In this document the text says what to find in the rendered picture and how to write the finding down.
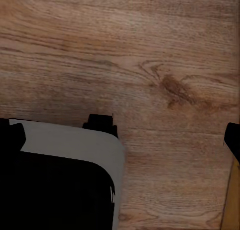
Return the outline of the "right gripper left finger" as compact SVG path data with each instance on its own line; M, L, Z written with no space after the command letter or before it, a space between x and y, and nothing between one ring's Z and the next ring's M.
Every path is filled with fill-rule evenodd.
M0 128L0 183L26 142L21 123Z

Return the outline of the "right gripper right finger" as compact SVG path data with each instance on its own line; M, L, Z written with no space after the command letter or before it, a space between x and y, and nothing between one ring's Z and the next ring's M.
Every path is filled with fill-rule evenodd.
M224 141L240 163L240 125L229 123L227 125Z

